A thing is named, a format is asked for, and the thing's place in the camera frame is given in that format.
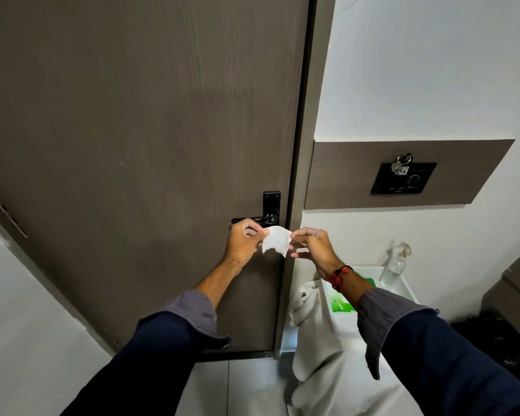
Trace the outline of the brown wooden door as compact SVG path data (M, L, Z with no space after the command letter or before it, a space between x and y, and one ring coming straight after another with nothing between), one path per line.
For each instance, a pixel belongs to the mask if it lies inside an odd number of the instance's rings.
M118 352L285 215L310 0L0 0L0 223Z

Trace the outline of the brown wall panel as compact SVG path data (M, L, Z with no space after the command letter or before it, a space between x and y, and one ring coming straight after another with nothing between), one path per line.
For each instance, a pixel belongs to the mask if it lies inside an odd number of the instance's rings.
M468 205L513 139L315 142L305 210ZM412 154L404 183L372 193L383 170Z

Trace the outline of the key with white tag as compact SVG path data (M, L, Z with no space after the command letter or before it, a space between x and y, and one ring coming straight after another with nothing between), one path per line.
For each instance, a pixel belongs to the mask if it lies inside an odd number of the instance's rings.
M413 155L411 153L404 153L399 155L391 164L391 172L396 176L407 175L412 160Z

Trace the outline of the green wipes packet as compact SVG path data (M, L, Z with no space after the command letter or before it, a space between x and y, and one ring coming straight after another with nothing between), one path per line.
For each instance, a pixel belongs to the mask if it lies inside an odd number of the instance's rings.
M345 296L339 293L328 282L328 302L330 311L333 313L355 313L356 309L350 304Z

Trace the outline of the brown door frame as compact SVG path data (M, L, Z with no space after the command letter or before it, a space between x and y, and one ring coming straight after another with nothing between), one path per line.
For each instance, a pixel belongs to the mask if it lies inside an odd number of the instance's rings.
M285 227L300 229L336 0L310 0Z

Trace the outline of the person's left hand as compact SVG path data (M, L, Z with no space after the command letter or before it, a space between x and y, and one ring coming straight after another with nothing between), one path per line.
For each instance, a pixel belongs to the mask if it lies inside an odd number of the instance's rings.
M243 268L260 245L250 243L250 233L256 231L269 231L269 229L264 229L249 218L233 224L229 231L222 261L233 267Z

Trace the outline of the person's right forearm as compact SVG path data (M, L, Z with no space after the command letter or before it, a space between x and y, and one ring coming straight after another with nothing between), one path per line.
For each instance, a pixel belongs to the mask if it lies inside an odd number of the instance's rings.
M358 313L366 360L380 378L383 356L425 416L520 416L520 380L440 318L437 311L344 276Z

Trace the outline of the black switch panel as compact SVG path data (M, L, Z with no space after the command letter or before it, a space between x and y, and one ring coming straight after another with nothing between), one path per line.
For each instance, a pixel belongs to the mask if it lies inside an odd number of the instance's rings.
M382 164L372 190L372 195L421 194L437 167L436 162L410 163L402 166L396 174L391 164Z

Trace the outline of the red thread wristband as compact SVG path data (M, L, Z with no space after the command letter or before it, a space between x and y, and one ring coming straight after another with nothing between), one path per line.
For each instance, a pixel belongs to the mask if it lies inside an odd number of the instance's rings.
M342 293L344 276L355 273L353 268L349 265L343 265L330 273L326 281L331 284L332 288L338 293Z

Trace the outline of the white wet wipe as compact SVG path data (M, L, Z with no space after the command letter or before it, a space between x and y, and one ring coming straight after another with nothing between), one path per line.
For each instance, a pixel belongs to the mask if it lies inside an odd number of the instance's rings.
M268 229L270 232L262 241L262 253L275 250L286 257L291 243L291 231L281 226L270 226Z

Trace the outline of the metal door hinge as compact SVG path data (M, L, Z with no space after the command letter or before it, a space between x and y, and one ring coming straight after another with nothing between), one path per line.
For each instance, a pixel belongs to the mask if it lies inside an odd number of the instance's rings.
M1 213L6 217L6 219L11 223L11 225L18 231L18 233L23 237L24 239L29 239L29 234L26 230L22 228L22 226L19 224L19 222L16 220L16 218L12 215L10 210L7 208L7 206L3 203L0 203L0 211Z

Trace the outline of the person's right hand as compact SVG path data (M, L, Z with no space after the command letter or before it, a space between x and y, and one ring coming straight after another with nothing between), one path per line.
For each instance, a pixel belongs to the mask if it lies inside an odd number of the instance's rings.
M322 279L326 280L330 273L345 265L335 254L326 231L305 227L292 233L311 233L313 235L313 244L310 245L310 248L289 247L290 257L310 260Z

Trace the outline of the person's left forearm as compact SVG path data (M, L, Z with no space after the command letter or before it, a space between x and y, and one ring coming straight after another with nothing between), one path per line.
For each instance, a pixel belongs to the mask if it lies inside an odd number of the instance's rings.
M80 390L60 416L174 416L195 363L205 350L231 342L217 333L212 298L242 265L225 259L195 288L139 320L128 343Z

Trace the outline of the brown wooden cabinet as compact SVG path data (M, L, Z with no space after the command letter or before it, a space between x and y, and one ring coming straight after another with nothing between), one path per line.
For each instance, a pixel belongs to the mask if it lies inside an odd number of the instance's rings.
M501 317L520 335L520 257L484 294L480 311Z

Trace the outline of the clear spray bottle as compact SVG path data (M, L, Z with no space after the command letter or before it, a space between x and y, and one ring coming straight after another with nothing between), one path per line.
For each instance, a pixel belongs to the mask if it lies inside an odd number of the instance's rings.
M390 254L390 259L380 278L380 283L385 288L392 288L398 282L412 250L409 244L401 242L390 249Z

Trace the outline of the black plastic bag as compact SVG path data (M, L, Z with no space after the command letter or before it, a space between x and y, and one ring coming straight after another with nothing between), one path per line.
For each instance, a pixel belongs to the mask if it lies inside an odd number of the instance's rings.
M520 334L509 322L482 313L452 322L451 327L520 380Z

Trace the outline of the white towel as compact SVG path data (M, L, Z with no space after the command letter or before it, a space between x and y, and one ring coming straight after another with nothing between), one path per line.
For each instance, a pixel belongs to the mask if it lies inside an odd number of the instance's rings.
M287 406L289 416L423 416L383 356L378 380L368 369L367 345L359 334L357 313L341 335L334 327L321 279L301 286L290 306L298 329L292 370L298 387Z

